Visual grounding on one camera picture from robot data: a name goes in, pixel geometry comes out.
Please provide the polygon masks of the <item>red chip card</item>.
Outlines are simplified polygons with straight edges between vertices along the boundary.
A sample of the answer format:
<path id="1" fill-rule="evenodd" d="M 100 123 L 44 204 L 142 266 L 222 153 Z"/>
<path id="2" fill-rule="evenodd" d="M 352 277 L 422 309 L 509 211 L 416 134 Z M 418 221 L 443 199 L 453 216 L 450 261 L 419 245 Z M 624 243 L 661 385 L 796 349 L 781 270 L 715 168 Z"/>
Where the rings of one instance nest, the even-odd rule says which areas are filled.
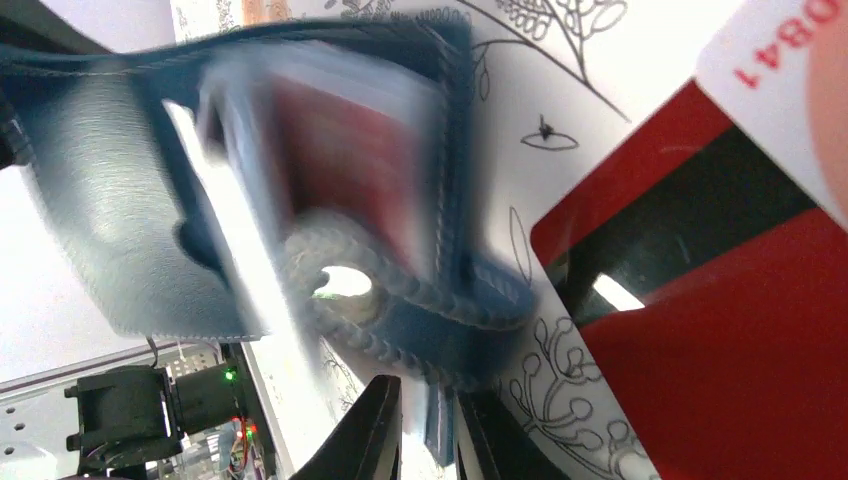
<path id="1" fill-rule="evenodd" d="M 428 89 L 412 80 L 374 87 L 335 79 L 312 86 L 279 76 L 274 92 L 296 209 L 345 213 L 370 228 L 402 265 L 431 274 Z"/>

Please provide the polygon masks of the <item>navy blue card holder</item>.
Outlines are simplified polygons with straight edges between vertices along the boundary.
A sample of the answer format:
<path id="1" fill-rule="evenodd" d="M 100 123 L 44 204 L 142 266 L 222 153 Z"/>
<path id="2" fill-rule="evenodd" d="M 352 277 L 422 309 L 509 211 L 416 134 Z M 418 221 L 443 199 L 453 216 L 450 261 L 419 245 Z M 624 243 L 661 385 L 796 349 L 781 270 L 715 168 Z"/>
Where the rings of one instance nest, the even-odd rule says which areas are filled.
<path id="1" fill-rule="evenodd" d="M 451 391 L 535 306 L 468 225 L 464 20 L 280 23 L 130 54 L 1 18 L 1 151 L 115 329 L 238 341 L 300 326 Z"/>

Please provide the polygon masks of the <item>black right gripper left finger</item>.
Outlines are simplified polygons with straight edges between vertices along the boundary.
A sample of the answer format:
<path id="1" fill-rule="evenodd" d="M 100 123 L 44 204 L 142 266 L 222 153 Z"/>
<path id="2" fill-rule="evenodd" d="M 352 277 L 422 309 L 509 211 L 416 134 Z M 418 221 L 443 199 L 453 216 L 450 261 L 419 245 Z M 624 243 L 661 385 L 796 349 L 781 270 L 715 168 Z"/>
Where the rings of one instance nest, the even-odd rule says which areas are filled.
<path id="1" fill-rule="evenodd" d="M 399 451 L 401 380 L 378 375 L 294 479 L 392 479 Z"/>

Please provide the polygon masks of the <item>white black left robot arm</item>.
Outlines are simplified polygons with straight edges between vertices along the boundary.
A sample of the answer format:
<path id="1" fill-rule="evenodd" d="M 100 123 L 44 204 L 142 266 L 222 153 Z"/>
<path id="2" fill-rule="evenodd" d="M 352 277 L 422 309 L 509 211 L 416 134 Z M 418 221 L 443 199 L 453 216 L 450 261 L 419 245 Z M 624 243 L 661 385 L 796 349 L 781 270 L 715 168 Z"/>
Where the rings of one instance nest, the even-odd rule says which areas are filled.
<path id="1" fill-rule="evenodd" d="M 183 451 L 184 436 L 246 416 L 248 376 L 232 364 L 175 380 L 149 365 L 116 367 L 64 390 L 77 404 L 79 431 L 66 449 L 79 454 L 77 473 L 104 474 Z"/>

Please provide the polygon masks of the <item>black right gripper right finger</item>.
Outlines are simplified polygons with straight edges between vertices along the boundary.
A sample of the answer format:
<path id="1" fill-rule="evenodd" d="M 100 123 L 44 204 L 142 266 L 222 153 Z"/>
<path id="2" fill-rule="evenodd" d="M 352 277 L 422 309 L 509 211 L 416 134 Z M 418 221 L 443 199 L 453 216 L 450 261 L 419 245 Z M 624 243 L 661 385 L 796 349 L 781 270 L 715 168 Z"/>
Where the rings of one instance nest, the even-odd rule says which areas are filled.
<path id="1" fill-rule="evenodd" d="M 462 479 L 568 480 L 492 391 L 457 396 L 468 438 L 457 443 Z"/>

